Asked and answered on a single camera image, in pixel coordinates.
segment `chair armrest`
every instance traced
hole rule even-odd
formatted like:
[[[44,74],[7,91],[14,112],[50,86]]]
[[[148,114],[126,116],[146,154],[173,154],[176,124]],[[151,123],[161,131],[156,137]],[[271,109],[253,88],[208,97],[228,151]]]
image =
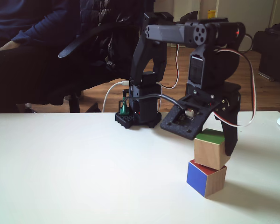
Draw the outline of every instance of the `chair armrest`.
[[[114,29],[118,28],[133,28],[133,29],[139,29],[137,26],[128,25],[123,22],[110,22],[104,25],[101,25],[99,27],[95,27],[88,31],[86,34],[83,34],[79,36],[77,39],[75,39],[72,43],[70,43],[59,55],[59,58],[63,58],[74,52],[79,46],[81,46],[83,43],[88,41],[89,39],[98,36],[100,33],[105,31],[112,31]]]

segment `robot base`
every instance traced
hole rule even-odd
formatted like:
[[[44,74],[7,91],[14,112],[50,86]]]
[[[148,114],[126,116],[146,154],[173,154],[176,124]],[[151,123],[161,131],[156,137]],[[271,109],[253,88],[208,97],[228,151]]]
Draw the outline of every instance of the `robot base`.
[[[158,112],[153,121],[140,123],[133,115],[121,115],[117,112],[115,114],[115,120],[126,129],[129,129],[131,126],[148,126],[149,128],[154,128],[162,120],[162,114]]]

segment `wooden block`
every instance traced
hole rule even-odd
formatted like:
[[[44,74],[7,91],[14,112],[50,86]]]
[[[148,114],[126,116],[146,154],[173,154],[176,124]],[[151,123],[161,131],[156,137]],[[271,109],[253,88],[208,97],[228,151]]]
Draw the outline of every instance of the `wooden block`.
[[[223,132],[205,129],[194,140],[195,163],[220,170],[230,159],[225,153]]]
[[[187,183],[203,197],[208,197],[224,187],[227,167],[215,170],[195,163],[189,162]]]

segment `blue block face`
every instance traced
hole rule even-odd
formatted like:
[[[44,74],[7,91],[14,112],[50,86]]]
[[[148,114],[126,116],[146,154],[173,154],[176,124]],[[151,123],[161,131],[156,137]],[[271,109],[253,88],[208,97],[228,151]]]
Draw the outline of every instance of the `blue block face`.
[[[187,183],[199,194],[205,196],[207,175],[189,162]]]

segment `white cable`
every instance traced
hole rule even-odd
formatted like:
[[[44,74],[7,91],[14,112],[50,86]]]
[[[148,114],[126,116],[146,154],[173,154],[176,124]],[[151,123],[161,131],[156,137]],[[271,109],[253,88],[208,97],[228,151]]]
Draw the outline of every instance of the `white cable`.
[[[161,95],[163,95],[163,86],[161,84],[159,84],[161,86]],[[158,112],[160,112],[160,108],[161,108],[161,103],[162,103],[162,98],[160,98],[160,102],[159,102],[159,109]]]
[[[102,112],[105,111],[106,101],[107,101],[107,98],[108,98],[108,95],[109,95],[110,91],[111,91],[115,86],[117,86],[117,85],[125,85],[125,86],[127,86],[127,85],[130,85],[130,81],[122,81],[122,82],[119,82],[119,83],[115,83],[113,86],[111,86],[111,88],[108,90],[108,92],[107,92],[107,94],[106,94],[106,96],[105,96],[104,104],[103,104],[103,111],[102,111]]]
[[[252,106],[254,106],[254,108],[253,108],[253,116],[252,116],[252,119],[250,120],[250,122],[249,122],[248,124],[246,124],[246,125],[234,125],[234,124],[231,124],[230,122],[224,120],[223,118],[221,118],[221,117],[220,117],[218,114],[216,114],[215,112],[213,112],[213,113],[214,113],[214,115],[215,115],[219,120],[221,120],[222,122],[224,122],[224,123],[226,123],[226,124],[228,124],[228,125],[230,125],[230,126],[232,126],[232,127],[247,127],[247,126],[249,126],[249,125],[254,121],[255,114],[256,114],[256,87],[255,87],[255,77],[254,77],[253,67],[252,67],[252,64],[251,64],[250,60],[249,60],[246,56],[244,56],[243,54],[241,54],[241,53],[239,53],[239,52],[237,52],[237,51],[235,51],[235,50],[232,50],[232,49],[220,49],[220,50],[217,51],[217,53],[222,52],[222,51],[228,51],[228,52],[232,52],[232,53],[235,53],[235,54],[237,54],[237,55],[240,55],[241,57],[243,57],[244,59],[246,59],[246,60],[248,61],[248,63],[249,63],[250,72],[251,72],[251,75],[252,75],[252,82],[253,82],[253,83],[252,83],[252,85],[253,85],[253,90],[252,90],[252,91],[253,91],[253,97],[254,97],[254,99],[253,99],[254,105],[252,105]]]
[[[163,88],[168,89],[168,90],[174,89],[174,88],[177,86],[178,81],[179,81],[178,54],[179,54],[179,44],[176,45],[175,64],[176,64],[177,78],[176,78],[175,84],[174,84],[172,87],[167,87],[167,86],[162,85],[161,83],[158,83],[158,84],[160,84]]]

